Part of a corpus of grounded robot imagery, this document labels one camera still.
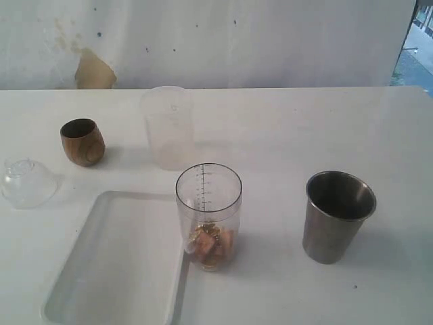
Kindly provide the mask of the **clear strainer lid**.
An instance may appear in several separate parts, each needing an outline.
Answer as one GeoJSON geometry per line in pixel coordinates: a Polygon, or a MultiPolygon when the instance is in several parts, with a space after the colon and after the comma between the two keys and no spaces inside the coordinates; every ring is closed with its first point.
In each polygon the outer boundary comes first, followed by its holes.
{"type": "Polygon", "coordinates": [[[15,209],[32,209],[57,191],[58,180],[43,163],[29,158],[5,161],[1,194],[15,209]]]}

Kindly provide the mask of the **brown wooden cup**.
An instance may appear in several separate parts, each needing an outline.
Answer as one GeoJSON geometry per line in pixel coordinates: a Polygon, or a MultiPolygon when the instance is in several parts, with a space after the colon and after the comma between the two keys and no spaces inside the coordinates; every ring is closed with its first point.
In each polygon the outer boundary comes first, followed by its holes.
{"type": "Polygon", "coordinates": [[[90,167],[104,156],[105,143],[95,121],[77,118],[60,129],[62,146],[67,158],[74,164],[90,167]]]}

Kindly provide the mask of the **clear graduated shaker cup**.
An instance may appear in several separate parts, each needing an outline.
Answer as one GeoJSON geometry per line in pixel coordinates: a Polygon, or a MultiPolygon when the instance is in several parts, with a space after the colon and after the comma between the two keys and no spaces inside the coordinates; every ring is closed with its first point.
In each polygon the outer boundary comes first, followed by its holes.
{"type": "Polygon", "coordinates": [[[230,167],[206,162],[180,174],[175,198],[183,248],[207,272],[226,266],[235,254],[243,184],[230,167]]]}

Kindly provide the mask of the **dark window frame post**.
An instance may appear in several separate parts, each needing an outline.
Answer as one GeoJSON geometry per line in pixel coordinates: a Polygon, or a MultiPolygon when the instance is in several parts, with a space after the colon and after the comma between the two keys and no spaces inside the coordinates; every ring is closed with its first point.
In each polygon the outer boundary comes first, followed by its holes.
{"type": "Polygon", "coordinates": [[[413,1],[414,6],[410,19],[407,23],[407,28],[403,37],[402,45],[398,53],[398,58],[389,86],[405,86],[405,85],[419,85],[421,74],[424,71],[423,66],[409,53],[413,49],[406,47],[407,38],[412,28],[413,19],[416,17],[419,9],[418,1],[413,1]]]}

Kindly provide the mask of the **wooden cubes and gold coins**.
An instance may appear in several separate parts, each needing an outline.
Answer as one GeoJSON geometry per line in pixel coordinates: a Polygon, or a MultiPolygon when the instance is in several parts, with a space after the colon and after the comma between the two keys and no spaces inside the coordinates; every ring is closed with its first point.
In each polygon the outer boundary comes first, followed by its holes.
{"type": "Polygon", "coordinates": [[[185,247],[205,271],[214,271],[226,264],[234,254],[237,231],[206,222],[193,226],[185,247]]]}

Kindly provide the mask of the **translucent frosted plastic cup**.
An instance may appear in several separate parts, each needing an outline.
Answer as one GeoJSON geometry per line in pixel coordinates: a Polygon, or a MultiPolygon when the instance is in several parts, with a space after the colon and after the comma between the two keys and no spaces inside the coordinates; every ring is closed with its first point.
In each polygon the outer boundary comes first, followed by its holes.
{"type": "Polygon", "coordinates": [[[176,86],[147,90],[140,101],[153,161],[164,170],[191,164],[195,145],[190,92],[176,86]]]}

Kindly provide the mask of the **stainless steel cup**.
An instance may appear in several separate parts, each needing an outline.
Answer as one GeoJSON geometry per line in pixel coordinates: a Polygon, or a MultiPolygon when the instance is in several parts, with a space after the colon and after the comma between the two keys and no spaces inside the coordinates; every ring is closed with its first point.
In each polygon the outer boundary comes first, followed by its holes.
{"type": "Polygon", "coordinates": [[[306,197],[302,247],[318,263],[336,263],[363,222],[375,213],[375,194],[358,177],[329,170],[307,181],[306,197]]]}

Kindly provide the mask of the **white rectangular tray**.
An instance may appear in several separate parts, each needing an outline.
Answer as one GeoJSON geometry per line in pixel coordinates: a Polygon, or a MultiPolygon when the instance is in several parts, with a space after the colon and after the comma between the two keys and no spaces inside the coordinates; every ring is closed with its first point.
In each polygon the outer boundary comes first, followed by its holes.
{"type": "Polygon", "coordinates": [[[48,324],[171,324],[182,261],[173,195],[103,192],[41,317],[48,324]]]}

